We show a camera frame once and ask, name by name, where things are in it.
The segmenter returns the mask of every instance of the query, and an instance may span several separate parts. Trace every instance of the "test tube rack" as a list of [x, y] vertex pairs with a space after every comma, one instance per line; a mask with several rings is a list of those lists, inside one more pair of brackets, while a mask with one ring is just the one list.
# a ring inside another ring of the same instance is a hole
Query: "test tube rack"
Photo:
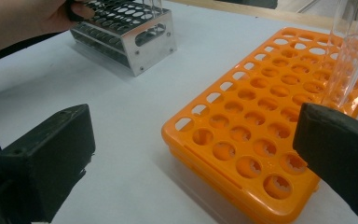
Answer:
[[[290, 223], [320, 178], [293, 149], [302, 104], [331, 75], [328, 35], [284, 28], [162, 127], [174, 157], [256, 223]], [[358, 81], [341, 109], [358, 115]]]
[[123, 64], [135, 77], [176, 51], [170, 10], [123, 0], [87, 6], [95, 16], [71, 29], [75, 40]]

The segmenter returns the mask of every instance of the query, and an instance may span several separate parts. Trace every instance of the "white countertop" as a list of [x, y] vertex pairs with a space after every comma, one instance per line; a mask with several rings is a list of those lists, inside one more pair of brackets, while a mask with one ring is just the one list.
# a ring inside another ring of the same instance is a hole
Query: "white countertop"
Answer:
[[[96, 153], [54, 224], [252, 223], [175, 159], [163, 123], [286, 26], [171, 2], [178, 50], [138, 77], [57, 35], [0, 60], [0, 144], [55, 112], [88, 104]], [[323, 181], [296, 223], [358, 223]]]

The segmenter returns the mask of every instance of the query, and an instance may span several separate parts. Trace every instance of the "orange plastic rack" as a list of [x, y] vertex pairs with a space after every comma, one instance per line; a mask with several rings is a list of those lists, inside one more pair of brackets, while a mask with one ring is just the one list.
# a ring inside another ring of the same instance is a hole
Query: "orange plastic rack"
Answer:
[[[284, 28], [162, 128], [171, 153], [257, 223], [296, 219], [319, 177], [293, 150], [300, 106], [319, 103], [328, 35]], [[358, 114], [358, 81], [342, 112]]]

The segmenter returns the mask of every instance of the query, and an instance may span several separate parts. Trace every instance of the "white table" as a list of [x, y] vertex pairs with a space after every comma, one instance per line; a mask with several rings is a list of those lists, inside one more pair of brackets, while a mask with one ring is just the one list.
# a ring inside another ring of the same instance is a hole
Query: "white table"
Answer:
[[[315, 29], [163, 4], [173, 13], [178, 50], [138, 77], [69, 33], [0, 60], [2, 147], [59, 110], [90, 106], [96, 154], [53, 223], [252, 223], [171, 155], [160, 129], [279, 29]], [[296, 223], [358, 217], [321, 182]]]

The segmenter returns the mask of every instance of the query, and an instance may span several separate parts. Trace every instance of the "metal test tube rack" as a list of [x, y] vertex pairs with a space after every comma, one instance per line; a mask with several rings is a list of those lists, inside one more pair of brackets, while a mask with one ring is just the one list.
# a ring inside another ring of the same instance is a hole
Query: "metal test tube rack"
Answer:
[[172, 13], [153, 1], [144, 2], [91, 1], [87, 6], [95, 10], [95, 16], [71, 33], [77, 42], [130, 68], [137, 77], [176, 51]]

